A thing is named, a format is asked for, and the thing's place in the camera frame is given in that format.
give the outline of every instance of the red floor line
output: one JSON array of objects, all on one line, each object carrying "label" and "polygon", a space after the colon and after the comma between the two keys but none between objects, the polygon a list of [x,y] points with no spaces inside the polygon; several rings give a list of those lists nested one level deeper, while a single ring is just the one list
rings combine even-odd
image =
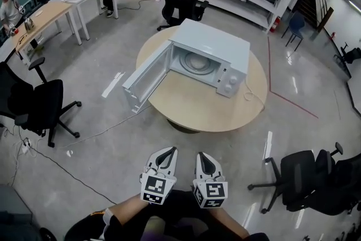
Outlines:
[{"label": "red floor line", "polygon": [[318,119],[317,115],[314,115],[314,114],[313,114],[313,113],[311,113],[310,111],[308,111],[308,110],[306,110],[305,108],[303,108],[303,107],[299,106],[297,103],[291,102],[289,99],[287,99],[287,98],[285,98],[285,97],[283,97],[283,96],[279,95],[278,93],[275,93],[274,91],[271,91],[271,93],[273,93],[273,94],[277,95],[277,96],[278,96],[278,97],[280,97],[281,99],[286,100],[287,102],[289,102],[289,103],[293,104],[294,106],[296,106],[296,107],[300,108],[301,110],[303,110],[303,111],[305,111],[305,112],[308,112],[310,115],[312,115],[312,116],[314,116],[315,118],[317,118],[317,119]]},{"label": "red floor line", "polygon": [[290,104],[300,108],[301,110],[309,113],[310,115],[314,116],[316,119],[318,119],[317,115],[311,113],[310,111],[306,110],[305,108],[299,106],[298,104],[292,102],[291,100],[281,96],[280,94],[278,93],[275,93],[274,91],[272,91],[272,87],[271,87],[271,49],[270,49],[270,38],[267,37],[267,40],[268,40],[268,80],[269,80],[269,83],[270,83],[270,92],[273,93],[274,95],[277,95],[279,98],[281,99],[284,99],[286,100],[287,102],[289,102]]}]

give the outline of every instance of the chair wheel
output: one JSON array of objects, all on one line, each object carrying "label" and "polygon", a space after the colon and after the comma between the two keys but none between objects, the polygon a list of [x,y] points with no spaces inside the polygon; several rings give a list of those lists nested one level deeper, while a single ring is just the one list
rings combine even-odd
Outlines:
[{"label": "chair wheel", "polygon": [[46,228],[40,228],[39,233],[43,241],[56,241],[55,236]]}]

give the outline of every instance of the microwave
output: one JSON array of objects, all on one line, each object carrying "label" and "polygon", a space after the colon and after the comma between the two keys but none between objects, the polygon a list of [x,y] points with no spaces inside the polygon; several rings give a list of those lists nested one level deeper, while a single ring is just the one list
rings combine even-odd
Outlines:
[{"label": "microwave", "polygon": [[249,42],[186,19],[124,82],[131,110],[137,113],[172,70],[215,87],[231,98],[248,71]]}]

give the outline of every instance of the fire extinguisher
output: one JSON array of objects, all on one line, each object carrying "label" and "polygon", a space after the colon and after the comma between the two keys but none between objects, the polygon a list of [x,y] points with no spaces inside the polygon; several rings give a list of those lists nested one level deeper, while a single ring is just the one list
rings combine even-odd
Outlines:
[{"label": "fire extinguisher", "polygon": [[273,23],[270,32],[274,32],[276,30],[277,25],[281,22],[281,18],[279,16],[276,18],[275,22]]}]

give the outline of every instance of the wooden tabletop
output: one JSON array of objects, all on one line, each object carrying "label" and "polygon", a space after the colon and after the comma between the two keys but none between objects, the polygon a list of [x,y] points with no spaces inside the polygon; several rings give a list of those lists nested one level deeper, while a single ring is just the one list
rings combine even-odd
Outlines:
[{"label": "wooden tabletop", "polygon": [[[138,68],[178,27],[158,32],[143,45],[137,57]],[[265,102],[268,86],[265,72],[250,51],[247,84]],[[170,121],[201,132],[225,132],[251,122],[263,108],[257,97],[247,101],[245,83],[232,98],[216,93],[216,88],[180,73],[169,71],[149,98],[149,102]]]},{"label": "wooden tabletop", "polygon": [[[19,26],[19,32],[14,35],[12,38],[12,43],[16,48],[16,52],[22,50],[26,45],[30,43],[31,40],[35,38],[36,35],[44,31],[50,24],[55,20],[62,17],[72,8],[72,5],[65,2],[48,2],[47,4],[40,7],[36,12],[34,12],[30,18],[35,24],[35,28],[30,33],[27,33],[25,30],[24,23]],[[39,11],[43,11],[40,15],[36,16]],[[23,35],[26,37],[18,43]]]}]

